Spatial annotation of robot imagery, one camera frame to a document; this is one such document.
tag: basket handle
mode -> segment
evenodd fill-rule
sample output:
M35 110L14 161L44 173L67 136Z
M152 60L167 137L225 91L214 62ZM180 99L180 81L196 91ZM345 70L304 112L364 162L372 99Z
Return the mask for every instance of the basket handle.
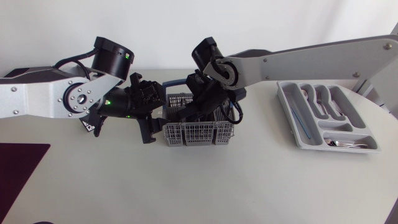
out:
M171 80L171 81L167 81L167 82L163 82L162 86L163 86L163 91L164 91L164 95L166 95L166 88L167 87L171 87L171 86L177 86L177 85L184 85L185 84L185 79L180 79L180 80Z

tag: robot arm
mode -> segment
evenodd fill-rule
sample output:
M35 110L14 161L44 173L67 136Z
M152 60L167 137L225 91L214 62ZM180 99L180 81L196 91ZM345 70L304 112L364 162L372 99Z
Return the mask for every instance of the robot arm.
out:
M247 50L228 57L222 56L214 39L209 37L195 48L192 57L199 71L188 77L186 84L194 94L194 102L179 112L181 118L207 114L226 99L234 103L240 110L239 114L243 115L236 103L246 96L244 87L269 80L375 80L372 83L379 94L384 93L384 97L381 96L385 104L390 105L390 109L398 105L397 99L392 97L398 83L397 35L280 52ZM382 71L386 71L389 85L376 80L375 74Z
M130 87L116 87L127 78L133 52L102 37L97 37L94 47L91 52L66 58L53 67L19 68L0 78L0 118L80 118L95 127L95 136L99 136L108 116L134 118L140 124L143 142L154 142L152 134L161 131L167 122L151 117L153 109L165 104L162 86L141 81L142 76L134 73L130 76ZM92 68L79 62L92 55ZM69 62L79 64L86 77L59 70Z

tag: wire basket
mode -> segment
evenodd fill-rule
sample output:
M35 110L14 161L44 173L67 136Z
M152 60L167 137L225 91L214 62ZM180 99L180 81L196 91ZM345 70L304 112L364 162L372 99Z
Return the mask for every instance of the wire basket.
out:
M234 135L234 125L225 120L221 110L217 108L210 116L211 121L173 122L177 121L177 112L192 102L191 93L168 94L167 106L163 108L163 118L171 120L163 126L164 137L169 146L208 146L228 144ZM224 102L224 108L230 107L229 100ZM231 109L229 118L234 119Z

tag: cutlery tray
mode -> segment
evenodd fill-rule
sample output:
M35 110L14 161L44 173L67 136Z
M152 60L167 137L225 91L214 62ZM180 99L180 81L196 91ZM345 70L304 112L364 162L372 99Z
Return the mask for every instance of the cutlery tray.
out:
M277 82L277 86L279 101L299 148L360 153L381 151L372 132L340 87L295 82ZM367 146L331 146L325 139Z

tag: white table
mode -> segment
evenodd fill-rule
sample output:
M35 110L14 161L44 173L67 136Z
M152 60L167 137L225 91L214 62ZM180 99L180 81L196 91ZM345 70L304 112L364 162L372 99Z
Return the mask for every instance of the white table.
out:
M161 83L192 71L139 72ZM382 152L302 150L276 83L246 89L227 146L168 147L162 133L143 144L120 118L99 138L77 119L0 119L0 142L52 145L4 223L384 223L398 197L398 120L345 89Z

